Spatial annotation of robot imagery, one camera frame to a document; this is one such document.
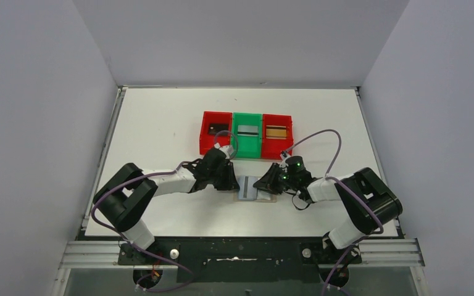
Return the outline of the silver credit card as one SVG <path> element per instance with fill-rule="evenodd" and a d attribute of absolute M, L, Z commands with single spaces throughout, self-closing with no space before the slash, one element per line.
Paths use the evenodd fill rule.
<path fill-rule="evenodd" d="M 238 125 L 237 134 L 239 136 L 258 136 L 259 127 L 255 125 Z"/>
<path fill-rule="evenodd" d="M 240 176 L 238 178 L 239 191 L 237 195 L 238 201 L 255 201 L 257 200 L 257 189 L 254 187 L 258 181 L 256 176 Z"/>

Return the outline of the beige card holder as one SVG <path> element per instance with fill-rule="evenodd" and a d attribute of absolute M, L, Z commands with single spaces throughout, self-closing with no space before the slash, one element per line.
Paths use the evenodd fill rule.
<path fill-rule="evenodd" d="M 238 192 L 234 196 L 234 201 L 236 202 L 276 202 L 276 195 L 270 194 L 266 191 L 257 190 L 257 200 L 255 201 L 238 201 L 237 200 Z"/>

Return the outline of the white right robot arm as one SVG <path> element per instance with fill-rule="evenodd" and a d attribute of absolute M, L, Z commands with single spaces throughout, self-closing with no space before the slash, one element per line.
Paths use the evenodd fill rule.
<path fill-rule="evenodd" d="M 361 238 L 383 232 L 383 226 L 403 212 L 400 200 L 369 167 L 344 178 L 314 177 L 301 156 L 290 156 L 274 163 L 254 188 L 279 195 L 292 191 L 307 204 L 340 201 L 347 218 L 323 236 L 323 257 L 338 263 L 347 255 L 347 247 Z"/>

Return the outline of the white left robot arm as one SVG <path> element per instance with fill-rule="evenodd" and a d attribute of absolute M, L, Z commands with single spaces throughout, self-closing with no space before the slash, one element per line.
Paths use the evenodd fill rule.
<path fill-rule="evenodd" d="M 160 195 L 192 194 L 213 186 L 217 191 L 238 191 L 232 158 L 233 146 L 215 144 L 202 157 L 181 162 L 174 170 L 144 173 L 134 163 L 127 163 L 93 198 L 91 217 L 107 220 L 101 226 L 113 230 L 135 245 L 133 254 L 143 263 L 154 261 L 158 254 L 156 239 L 141 217 L 152 198 Z"/>

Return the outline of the gold credit card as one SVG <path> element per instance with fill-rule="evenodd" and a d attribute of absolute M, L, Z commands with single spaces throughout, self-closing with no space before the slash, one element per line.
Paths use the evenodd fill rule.
<path fill-rule="evenodd" d="M 288 137 L 288 129 L 286 126 L 267 125 L 265 136 L 267 139 L 286 139 Z"/>

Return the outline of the black credit card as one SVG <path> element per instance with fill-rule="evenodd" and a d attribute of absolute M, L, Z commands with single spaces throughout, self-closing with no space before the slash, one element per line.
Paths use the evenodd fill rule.
<path fill-rule="evenodd" d="M 229 125 L 226 123 L 211 123 L 207 128 L 208 135 L 223 135 L 229 131 Z"/>

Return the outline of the right red bin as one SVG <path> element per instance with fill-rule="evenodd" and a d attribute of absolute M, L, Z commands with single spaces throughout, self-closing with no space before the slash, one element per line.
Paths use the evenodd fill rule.
<path fill-rule="evenodd" d="M 262 159 L 280 160 L 281 152 L 294 144 L 290 115 L 262 115 Z"/>

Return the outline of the red bin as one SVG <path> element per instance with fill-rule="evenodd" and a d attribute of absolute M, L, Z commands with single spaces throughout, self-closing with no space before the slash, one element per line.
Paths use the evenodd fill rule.
<path fill-rule="evenodd" d="M 290 115 L 262 115 L 262 159 L 280 160 L 281 152 L 294 144 Z"/>
<path fill-rule="evenodd" d="M 229 145 L 230 135 L 227 133 L 217 133 L 221 131 L 231 131 L 233 114 L 231 112 L 204 111 L 199 133 L 199 153 L 205 155 L 215 143 L 221 146 Z"/>

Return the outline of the left red bin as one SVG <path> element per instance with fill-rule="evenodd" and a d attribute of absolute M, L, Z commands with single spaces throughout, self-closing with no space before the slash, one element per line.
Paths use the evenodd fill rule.
<path fill-rule="evenodd" d="M 230 135 L 227 133 L 217 133 L 221 131 L 231 131 L 233 114 L 231 112 L 204 111 L 199 133 L 199 153 L 205 155 L 215 143 L 221 146 L 229 145 Z"/>

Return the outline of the green middle bin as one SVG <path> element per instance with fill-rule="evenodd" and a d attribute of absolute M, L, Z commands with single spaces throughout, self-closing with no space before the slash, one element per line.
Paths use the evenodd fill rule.
<path fill-rule="evenodd" d="M 258 136 L 239 136 L 238 125 L 255 125 L 259 127 Z M 238 113 L 233 114 L 232 133 L 235 135 L 231 143 L 237 145 L 236 158 L 260 158 L 262 145 L 262 114 Z"/>

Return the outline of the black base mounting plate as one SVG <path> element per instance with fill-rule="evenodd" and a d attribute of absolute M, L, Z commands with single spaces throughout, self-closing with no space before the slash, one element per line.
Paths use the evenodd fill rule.
<path fill-rule="evenodd" d="M 337 250 L 321 237 L 159 237 L 145 252 L 120 245 L 117 263 L 133 266 L 133 282 L 150 291 L 190 283 L 251 283 L 328 280 L 342 287 L 358 246 Z"/>

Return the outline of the aluminium rail frame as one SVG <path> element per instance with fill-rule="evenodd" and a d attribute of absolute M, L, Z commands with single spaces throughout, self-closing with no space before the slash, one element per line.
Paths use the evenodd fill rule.
<path fill-rule="evenodd" d="M 369 239 L 356 248 L 360 261 L 353 261 L 353 268 L 400 268 L 424 267 L 418 240 L 416 239 Z M 121 251 L 115 241 L 74 241 L 69 242 L 59 263 L 60 269 L 151 269 L 152 265 L 142 263 L 121 263 Z M 282 263 L 287 255 L 244 255 L 239 253 L 211 254 L 201 257 L 201 265 L 215 262 L 258 262 L 259 260 Z"/>

